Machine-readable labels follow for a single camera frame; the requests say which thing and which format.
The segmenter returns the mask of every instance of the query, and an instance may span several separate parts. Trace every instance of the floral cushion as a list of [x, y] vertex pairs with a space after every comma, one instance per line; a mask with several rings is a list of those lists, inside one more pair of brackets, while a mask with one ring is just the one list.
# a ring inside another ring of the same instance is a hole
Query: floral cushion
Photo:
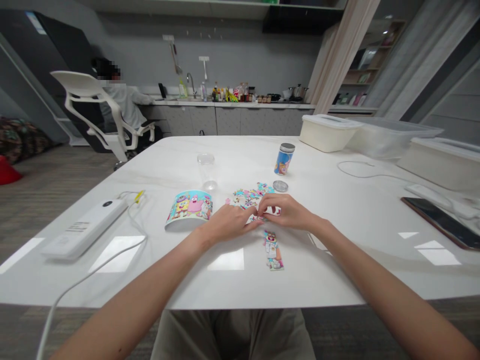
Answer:
[[53, 145], [52, 140], [30, 122], [0, 116], [0, 155], [10, 164], [40, 154]]

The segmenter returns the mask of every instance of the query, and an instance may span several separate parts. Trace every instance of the chair backrest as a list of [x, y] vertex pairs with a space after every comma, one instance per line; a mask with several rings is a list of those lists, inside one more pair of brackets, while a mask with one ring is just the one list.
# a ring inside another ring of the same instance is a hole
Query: chair backrest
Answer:
[[115, 121], [118, 137], [121, 144], [126, 147], [124, 139], [124, 128], [131, 134], [135, 131], [122, 118], [120, 106], [108, 95], [100, 85], [100, 82], [91, 75], [73, 72], [73, 71], [52, 71], [50, 73], [65, 88], [66, 98], [65, 107], [72, 114], [83, 120], [97, 135], [104, 147], [107, 147], [104, 140], [105, 134], [94, 123], [80, 114], [72, 105], [72, 102], [78, 103], [103, 103], [106, 102], [111, 109], [113, 120]]

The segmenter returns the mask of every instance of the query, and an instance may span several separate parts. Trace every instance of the carpet floor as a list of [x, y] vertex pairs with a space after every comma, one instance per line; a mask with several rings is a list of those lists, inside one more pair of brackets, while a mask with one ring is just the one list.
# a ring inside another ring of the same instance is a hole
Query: carpet floor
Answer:
[[[115, 163], [112, 154], [64, 145], [16, 165], [24, 178], [0, 186], [0, 264], [110, 175]], [[480, 347], [480, 296], [430, 303]], [[48, 311], [42, 306], [0, 304], [0, 360], [35, 357]], [[367, 305], [302, 311], [317, 359], [408, 359]], [[59, 308], [45, 358], [94, 312]], [[128, 359], [150, 359], [157, 328], [156, 323]]]

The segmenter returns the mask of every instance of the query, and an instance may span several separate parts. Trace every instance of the clear plastic cup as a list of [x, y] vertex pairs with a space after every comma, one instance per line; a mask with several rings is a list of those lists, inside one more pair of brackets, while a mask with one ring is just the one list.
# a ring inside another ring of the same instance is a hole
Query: clear plastic cup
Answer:
[[211, 153], [203, 153], [199, 154], [196, 160], [203, 189], [206, 191], [216, 189], [218, 184], [215, 181], [215, 157]]

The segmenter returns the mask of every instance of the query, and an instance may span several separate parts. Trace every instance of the white storage container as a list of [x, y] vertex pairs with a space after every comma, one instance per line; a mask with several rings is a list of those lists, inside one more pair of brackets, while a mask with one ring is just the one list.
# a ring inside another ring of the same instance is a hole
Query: white storage container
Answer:
[[361, 123], [330, 115], [304, 115], [301, 118], [300, 141], [331, 153], [343, 150]]
[[434, 138], [444, 130], [381, 117], [351, 117], [364, 126], [357, 131], [347, 148], [373, 159], [396, 159], [409, 148], [412, 138]]
[[464, 142], [413, 138], [397, 166], [446, 189], [480, 188], [480, 147]]

